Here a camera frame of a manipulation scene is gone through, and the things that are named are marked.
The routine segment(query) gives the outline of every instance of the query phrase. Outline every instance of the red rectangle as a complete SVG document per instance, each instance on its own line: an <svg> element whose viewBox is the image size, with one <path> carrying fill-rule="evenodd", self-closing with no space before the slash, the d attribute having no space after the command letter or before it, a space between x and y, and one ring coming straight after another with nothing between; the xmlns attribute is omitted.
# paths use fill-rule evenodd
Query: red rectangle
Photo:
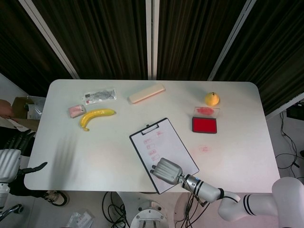
<svg viewBox="0 0 304 228"><path fill-rule="evenodd" d="M217 133L217 120L211 118L192 118L192 131L197 133Z"/></svg>

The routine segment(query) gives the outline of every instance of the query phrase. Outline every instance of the clipboard clip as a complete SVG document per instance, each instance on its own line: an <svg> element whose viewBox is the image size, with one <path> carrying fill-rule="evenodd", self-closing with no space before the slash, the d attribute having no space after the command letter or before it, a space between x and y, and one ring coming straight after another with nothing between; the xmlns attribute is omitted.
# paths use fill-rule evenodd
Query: clipboard clip
<svg viewBox="0 0 304 228"><path fill-rule="evenodd" d="M158 124L153 124L151 127L150 125L147 125L147 127L145 129L143 129L141 131L142 135L145 135L151 131L154 131L155 129L159 128L159 125Z"/></svg>

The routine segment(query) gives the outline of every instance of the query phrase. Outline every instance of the black curtain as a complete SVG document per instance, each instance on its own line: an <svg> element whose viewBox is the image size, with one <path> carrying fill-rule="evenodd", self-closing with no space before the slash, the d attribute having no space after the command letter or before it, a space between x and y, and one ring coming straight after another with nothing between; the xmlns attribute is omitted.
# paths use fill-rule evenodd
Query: black curtain
<svg viewBox="0 0 304 228"><path fill-rule="evenodd" d="M16 0L0 2L0 73L30 95L46 96L49 84L71 78Z"/></svg>
<svg viewBox="0 0 304 228"><path fill-rule="evenodd" d="M207 80L246 0L161 0L157 79Z"/></svg>
<svg viewBox="0 0 304 228"><path fill-rule="evenodd" d="M145 0L33 0L81 79L147 79Z"/></svg>
<svg viewBox="0 0 304 228"><path fill-rule="evenodd" d="M304 1L258 0L215 81L257 85L265 114L304 92Z"/></svg>

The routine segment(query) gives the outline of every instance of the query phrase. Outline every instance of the white table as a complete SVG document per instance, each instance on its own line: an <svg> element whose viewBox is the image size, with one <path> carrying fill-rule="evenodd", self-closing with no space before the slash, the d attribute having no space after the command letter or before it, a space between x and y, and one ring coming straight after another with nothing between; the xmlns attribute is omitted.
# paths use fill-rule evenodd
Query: white table
<svg viewBox="0 0 304 228"><path fill-rule="evenodd" d="M166 91L130 104L127 98L155 83ZM118 99L86 106L117 114L88 124L89 132L67 109L81 104L84 92L115 87ZM194 107L207 92L221 98L217 134L193 133ZM249 82L57 80L48 91L27 174L32 190L155 191L129 135L168 117L207 183L234 192L271 192L279 179L257 87ZM180 186L171 192L185 191Z"/></svg>

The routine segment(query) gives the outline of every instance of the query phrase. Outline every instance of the red stamp mark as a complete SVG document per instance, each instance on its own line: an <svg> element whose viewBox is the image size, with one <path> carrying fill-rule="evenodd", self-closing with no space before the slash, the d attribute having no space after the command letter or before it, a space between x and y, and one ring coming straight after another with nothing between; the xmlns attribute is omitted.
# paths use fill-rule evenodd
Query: red stamp mark
<svg viewBox="0 0 304 228"><path fill-rule="evenodd" d="M158 131L157 133L156 133L156 136L157 137L161 137L163 135L163 132L162 131Z"/></svg>
<svg viewBox="0 0 304 228"><path fill-rule="evenodd" d="M209 152L209 151L211 151L211 148L206 145L201 145L201 146L199 146L199 151L200 152Z"/></svg>
<svg viewBox="0 0 304 228"><path fill-rule="evenodd" d="M149 155L152 156L153 154L156 154L156 150L149 151Z"/></svg>
<svg viewBox="0 0 304 228"><path fill-rule="evenodd" d="M152 148L154 148L154 147L155 147L154 144L147 145L147 149L152 149Z"/></svg>
<svg viewBox="0 0 304 228"><path fill-rule="evenodd" d="M152 161L156 161L156 160L158 160L160 158L160 156L157 154L157 155L155 155L155 156L153 156L151 158L152 158Z"/></svg>
<svg viewBox="0 0 304 228"><path fill-rule="evenodd" d="M208 108L208 107L201 107L201 108L198 108L196 111L203 115L212 115L214 113L214 110L212 108Z"/></svg>
<svg viewBox="0 0 304 228"><path fill-rule="evenodd" d="M145 141L143 141L144 144L148 144L152 141L152 139L146 139Z"/></svg>

